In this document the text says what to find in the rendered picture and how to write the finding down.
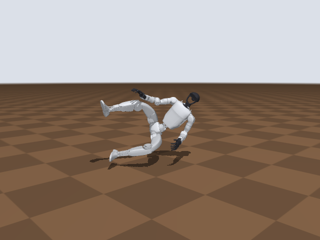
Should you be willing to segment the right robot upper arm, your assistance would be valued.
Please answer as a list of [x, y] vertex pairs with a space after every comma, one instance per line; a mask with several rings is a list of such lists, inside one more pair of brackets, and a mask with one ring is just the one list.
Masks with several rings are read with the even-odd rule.
[[158, 105], [167, 105], [167, 104], [171, 104], [174, 105], [175, 102], [179, 101], [176, 97], [170, 97], [170, 98], [163, 98], [160, 99], [158, 97], [155, 98], [154, 104], [156, 106]]

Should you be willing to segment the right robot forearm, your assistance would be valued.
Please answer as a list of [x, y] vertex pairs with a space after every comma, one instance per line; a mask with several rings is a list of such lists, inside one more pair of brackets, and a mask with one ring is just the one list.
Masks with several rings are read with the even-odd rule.
[[140, 97], [141, 99], [145, 100], [145, 101], [148, 101], [150, 103], [153, 103], [155, 101], [155, 98], [156, 97], [153, 97], [153, 96], [149, 96], [149, 95], [145, 95], [146, 96], [146, 99], [143, 99], [142, 97]]

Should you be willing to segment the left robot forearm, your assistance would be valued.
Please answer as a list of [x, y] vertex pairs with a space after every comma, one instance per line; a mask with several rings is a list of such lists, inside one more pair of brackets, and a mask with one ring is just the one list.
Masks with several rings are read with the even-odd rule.
[[181, 143], [186, 139], [188, 134], [184, 135], [184, 134], [181, 134], [178, 138], [181, 138]]

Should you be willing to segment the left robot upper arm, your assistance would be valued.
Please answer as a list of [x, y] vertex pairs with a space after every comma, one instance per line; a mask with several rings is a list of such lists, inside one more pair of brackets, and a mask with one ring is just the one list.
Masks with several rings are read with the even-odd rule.
[[187, 121], [188, 122], [186, 123], [184, 130], [181, 131], [180, 135], [181, 134], [186, 135], [190, 131], [193, 123], [195, 122], [195, 117], [190, 113], [189, 116], [187, 117]]

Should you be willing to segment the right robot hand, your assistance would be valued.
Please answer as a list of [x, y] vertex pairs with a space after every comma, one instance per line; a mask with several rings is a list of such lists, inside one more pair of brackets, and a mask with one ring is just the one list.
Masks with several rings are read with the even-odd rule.
[[131, 90], [132, 92], [135, 92], [135, 93], [139, 93], [139, 96], [141, 97], [141, 98], [143, 98], [143, 99], [146, 99], [146, 96], [145, 96], [145, 94], [142, 92], [142, 91], [140, 91], [140, 90], [138, 90], [138, 89], [136, 89], [136, 88], [133, 88], [132, 90]]

